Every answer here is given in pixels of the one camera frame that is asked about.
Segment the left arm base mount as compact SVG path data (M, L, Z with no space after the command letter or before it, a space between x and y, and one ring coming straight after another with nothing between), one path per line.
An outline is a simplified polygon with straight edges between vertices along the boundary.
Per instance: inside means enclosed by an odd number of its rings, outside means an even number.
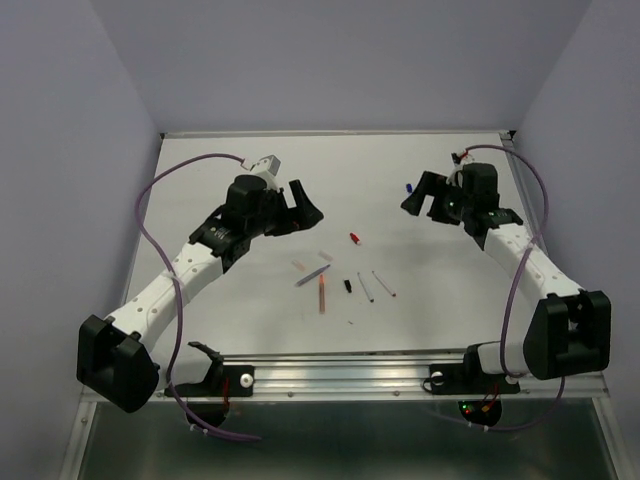
M171 383L181 397L247 398L253 395L255 367L226 360L208 345L190 341L178 354Z

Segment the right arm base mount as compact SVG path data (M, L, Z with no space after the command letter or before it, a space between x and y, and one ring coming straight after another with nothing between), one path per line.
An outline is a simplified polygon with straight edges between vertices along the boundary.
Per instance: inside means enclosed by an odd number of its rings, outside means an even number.
M431 364L422 389L433 395L518 394L518 382L508 383L504 373L488 374L482 370L479 347L469 346L459 362Z

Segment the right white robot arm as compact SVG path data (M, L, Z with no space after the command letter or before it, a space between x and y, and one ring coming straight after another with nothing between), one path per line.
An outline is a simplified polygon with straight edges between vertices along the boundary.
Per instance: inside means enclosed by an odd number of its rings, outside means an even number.
M425 199L437 223L460 225L512 281L533 309L524 337L506 332L495 342L468 347L460 366L463 384L482 390L496 375L549 380L605 370L610 362L611 302L567 277L540 249L520 216L500 205L498 173L486 163L466 164L445 176L422 173L401 207L412 216Z

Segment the red marker pen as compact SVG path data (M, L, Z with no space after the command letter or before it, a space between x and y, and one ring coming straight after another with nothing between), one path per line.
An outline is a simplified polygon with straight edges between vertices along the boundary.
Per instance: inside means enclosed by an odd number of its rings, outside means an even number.
M372 270L372 275L374 276L374 278L380 283L380 285L385 289L385 291L391 296L391 297L397 297L397 293L396 291L391 287L391 285L376 271Z

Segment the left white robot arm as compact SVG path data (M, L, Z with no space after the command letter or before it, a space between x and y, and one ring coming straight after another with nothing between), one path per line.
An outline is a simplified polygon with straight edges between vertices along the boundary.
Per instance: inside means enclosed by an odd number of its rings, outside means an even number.
M91 315L81 324L77 379L127 413L145 405L160 384L151 352L179 309L227 273L255 238L309 230L323 220L300 181L289 187L292 206L264 176L237 176L170 266L106 318Z

